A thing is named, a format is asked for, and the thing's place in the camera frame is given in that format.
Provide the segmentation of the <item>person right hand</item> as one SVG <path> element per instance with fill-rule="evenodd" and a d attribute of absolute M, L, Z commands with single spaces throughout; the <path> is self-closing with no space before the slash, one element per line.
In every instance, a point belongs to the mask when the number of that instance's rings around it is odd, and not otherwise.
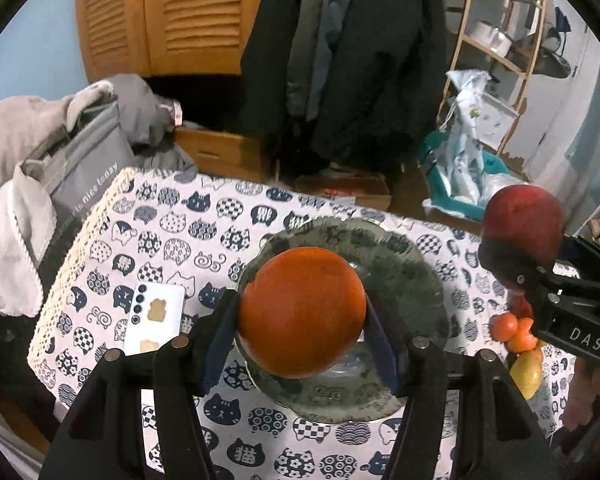
<path fill-rule="evenodd" d="M 593 417 L 593 404 L 597 398 L 600 398 L 600 367 L 577 358 L 562 415 L 564 426 L 572 431 L 587 425 Z"/>

